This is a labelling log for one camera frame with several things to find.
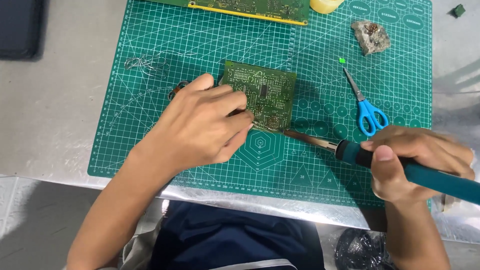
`green cutting mat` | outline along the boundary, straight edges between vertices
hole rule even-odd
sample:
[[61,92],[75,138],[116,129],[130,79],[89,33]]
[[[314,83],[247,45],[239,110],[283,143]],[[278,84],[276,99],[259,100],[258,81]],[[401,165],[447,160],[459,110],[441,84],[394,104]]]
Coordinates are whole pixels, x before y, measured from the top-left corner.
[[[388,50],[364,57],[350,24],[382,24]],[[292,126],[334,141],[366,137],[356,123],[357,103],[342,71],[397,125],[431,127],[432,3],[427,0],[347,0],[329,15],[310,10],[308,26],[129,0],[100,114],[88,173],[112,177],[130,149],[168,105],[180,80],[215,78],[225,60],[297,74]],[[124,63],[161,53],[167,76],[150,76]],[[347,63],[341,64],[342,57]],[[172,183],[203,189],[345,206],[382,207],[368,170],[279,134],[250,131],[223,164],[182,172]]]

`blue scissors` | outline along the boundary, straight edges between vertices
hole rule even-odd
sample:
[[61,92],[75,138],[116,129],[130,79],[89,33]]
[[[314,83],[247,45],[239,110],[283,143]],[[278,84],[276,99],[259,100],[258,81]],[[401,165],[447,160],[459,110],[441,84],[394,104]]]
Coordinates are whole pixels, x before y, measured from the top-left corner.
[[[344,68],[343,71],[347,75],[348,82],[352,86],[353,93],[355,94],[355,97],[359,102],[359,128],[363,132],[363,134],[367,136],[373,136],[376,132],[376,128],[382,130],[384,127],[388,126],[387,116],[384,114],[383,111],[381,111],[379,108],[374,107],[372,104],[370,104],[370,102],[368,102],[368,100],[365,99],[365,97],[360,92],[360,89],[358,88],[358,86],[355,84],[352,77],[348,73],[347,69]],[[374,115],[375,113],[380,114],[383,124],[380,124],[380,122],[378,122],[377,118]],[[363,126],[364,118],[366,118],[369,126],[368,131]]]

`reflective surface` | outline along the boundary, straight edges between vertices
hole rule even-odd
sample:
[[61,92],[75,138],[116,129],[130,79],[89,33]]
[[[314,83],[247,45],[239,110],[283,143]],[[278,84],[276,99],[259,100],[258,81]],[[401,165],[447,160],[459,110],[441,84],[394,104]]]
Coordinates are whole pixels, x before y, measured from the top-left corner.
[[[436,1],[433,15],[433,129],[480,152],[480,3]],[[103,188],[86,173],[120,32],[125,0],[51,0],[43,56],[0,61],[0,174]],[[385,229],[383,211],[168,186],[161,197],[316,222]],[[480,244],[480,211],[433,204],[442,237]]]

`hand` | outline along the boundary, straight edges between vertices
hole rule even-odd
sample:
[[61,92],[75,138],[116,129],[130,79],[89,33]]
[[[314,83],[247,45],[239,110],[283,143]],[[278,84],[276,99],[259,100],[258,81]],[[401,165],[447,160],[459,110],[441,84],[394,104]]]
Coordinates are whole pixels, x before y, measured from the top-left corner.
[[372,189],[377,197],[392,203],[425,201],[438,192],[407,181],[398,156],[463,178],[475,179],[470,168],[473,153],[453,138],[423,128],[387,126],[361,147],[374,151]]
[[[182,170],[229,160],[245,142],[254,115],[247,97],[232,87],[216,88],[203,74],[179,91],[156,125],[133,149],[152,167]],[[232,111],[240,109],[236,115]]]

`teal soldering iron handle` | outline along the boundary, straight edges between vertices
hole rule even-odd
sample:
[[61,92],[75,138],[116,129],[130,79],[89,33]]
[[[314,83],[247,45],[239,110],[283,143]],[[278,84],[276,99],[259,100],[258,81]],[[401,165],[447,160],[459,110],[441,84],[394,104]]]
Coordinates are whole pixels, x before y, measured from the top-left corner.
[[[335,157],[348,164],[370,169],[373,152],[361,148],[357,143],[343,140],[338,144]],[[410,182],[480,205],[480,183],[425,167],[414,159],[399,159]]]

